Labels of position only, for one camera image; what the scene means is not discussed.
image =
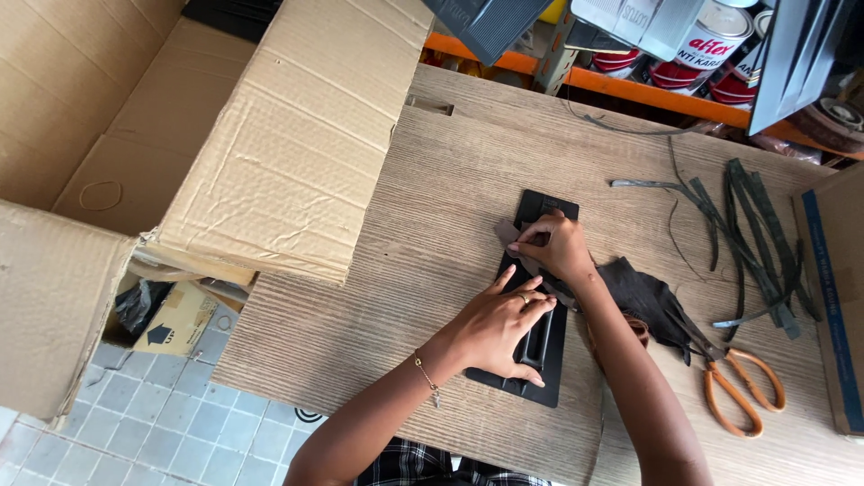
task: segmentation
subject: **plaid shirt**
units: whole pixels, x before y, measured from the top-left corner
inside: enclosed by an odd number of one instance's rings
[[[450,453],[393,438],[354,486],[550,486],[548,481],[467,457],[453,471]]]

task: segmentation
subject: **orange scissors handle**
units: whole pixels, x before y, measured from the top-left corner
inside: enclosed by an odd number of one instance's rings
[[[711,412],[717,418],[717,421],[720,422],[720,425],[723,425],[726,430],[740,438],[756,438],[762,435],[762,418],[758,413],[756,413],[756,410],[752,405],[750,405],[750,402],[744,398],[744,395],[738,391],[738,388],[733,387],[732,383],[729,383],[726,377],[720,373],[720,370],[717,369],[717,363],[709,361],[705,363],[705,366],[708,367],[708,369],[703,372],[705,377],[705,398],[708,400],[708,408],[711,409]],[[721,412],[720,408],[717,406],[717,400],[714,398],[715,380],[717,380],[717,383],[720,383],[720,386],[729,393],[732,400],[735,400],[735,403],[744,410],[744,413],[746,413],[747,417],[750,418],[750,421],[753,422],[753,429],[749,431],[741,430],[723,415],[723,412]]]
[[[765,397],[765,394],[762,393],[762,390],[756,385],[756,382],[750,378],[750,374],[741,366],[735,358],[742,358],[745,360],[752,361],[756,366],[762,369],[763,372],[768,376],[768,380],[771,380],[771,384],[774,386],[774,393],[777,395],[777,404],[773,404]],[[729,364],[732,365],[732,368],[735,368],[735,371],[741,376],[741,379],[744,380],[744,383],[747,385],[747,388],[750,390],[750,393],[759,402],[760,405],[765,407],[771,412],[782,412],[784,408],[786,408],[786,391],[783,389],[783,383],[780,383],[780,379],[774,373],[774,370],[771,369],[764,361],[760,360],[755,355],[751,355],[745,351],[741,351],[740,349],[729,348],[726,353],[726,361],[729,361]]]

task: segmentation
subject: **gold bracelet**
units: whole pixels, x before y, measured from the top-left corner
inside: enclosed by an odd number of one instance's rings
[[[435,408],[441,408],[441,393],[438,392],[438,386],[432,382],[432,380],[429,378],[429,375],[426,374],[426,370],[423,369],[423,363],[422,363],[422,361],[420,361],[420,358],[417,357],[417,350],[416,349],[414,350],[414,364],[418,368],[420,368],[420,371],[423,372],[423,376],[426,377],[426,381],[429,382],[429,388],[433,392],[435,392],[435,394],[432,395],[433,398],[435,398]]]

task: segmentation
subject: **paint can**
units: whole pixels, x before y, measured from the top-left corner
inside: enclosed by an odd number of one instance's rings
[[[739,50],[723,63],[723,67],[711,75],[706,83],[706,91],[711,99],[724,105],[750,109],[765,63],[763,40],[773,13],[773,10],[758,13],[753,19],[756,34],[741,44]]]
[[[675,59],[649,62],[642,79],[690,96],[752,33],[753,18],[746,10],[708,0]]]
[[[639,49],[631,49],[627,54],[594,53],[591,56],[591,65],[588,67],[596,73],[623,80],[630,76],[633,69],[639,64],[642,53]]]

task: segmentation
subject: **brown leather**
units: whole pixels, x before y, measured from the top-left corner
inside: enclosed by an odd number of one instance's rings
[[[633,334],[636,335],[639,342],[642,343],[646,349],[648,348],[648,324],[640,321],[636,317],[628,316],[624,314],[625,320],[630,324],[630,329],[633,331]],[[591,323],[588,323],[588,346],[591,347],[591,355],[594,357],[594,360],[597,361],[597,366],[600,367],[600,371],[603,371],[603,363],[600,362],[600,357],[597,355],[597,346],[594,345],[594,336],[591,334]]]

